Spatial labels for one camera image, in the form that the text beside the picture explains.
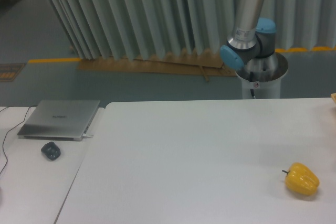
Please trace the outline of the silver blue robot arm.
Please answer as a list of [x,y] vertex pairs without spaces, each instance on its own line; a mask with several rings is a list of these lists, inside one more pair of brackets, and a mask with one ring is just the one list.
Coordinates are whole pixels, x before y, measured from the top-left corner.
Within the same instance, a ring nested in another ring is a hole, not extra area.
[[276,24],[261,17],[264,0],[238,0],[235,22],[221,46],[223,63],[250,82],[282,78],[288,71],[284,56],[275,52]]

